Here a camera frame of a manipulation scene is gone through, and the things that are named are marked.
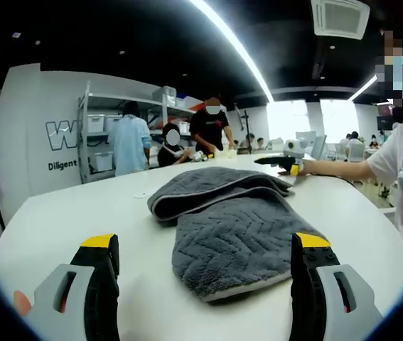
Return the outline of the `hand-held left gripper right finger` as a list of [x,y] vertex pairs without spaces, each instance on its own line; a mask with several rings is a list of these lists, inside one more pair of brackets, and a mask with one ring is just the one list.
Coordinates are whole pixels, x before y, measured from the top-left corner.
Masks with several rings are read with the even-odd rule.
[[382,321],[373,289],[320,236],[293,234],[291,277],[290,340],[365,340]]

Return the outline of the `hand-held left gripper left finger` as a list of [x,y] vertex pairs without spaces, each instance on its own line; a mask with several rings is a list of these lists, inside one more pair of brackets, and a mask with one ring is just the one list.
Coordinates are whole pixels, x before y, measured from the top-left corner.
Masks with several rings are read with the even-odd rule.
[[34,291],[28,324],[42,340],[119,340],[118,276],[118,236],[90,237]]

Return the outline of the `person's left hand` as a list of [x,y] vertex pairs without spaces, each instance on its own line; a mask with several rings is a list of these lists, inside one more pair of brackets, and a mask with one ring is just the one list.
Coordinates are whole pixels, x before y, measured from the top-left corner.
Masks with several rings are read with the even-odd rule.
[[21,317],[26,317],[32,309],[31,302],[21,291],[14,291],[14,308]]

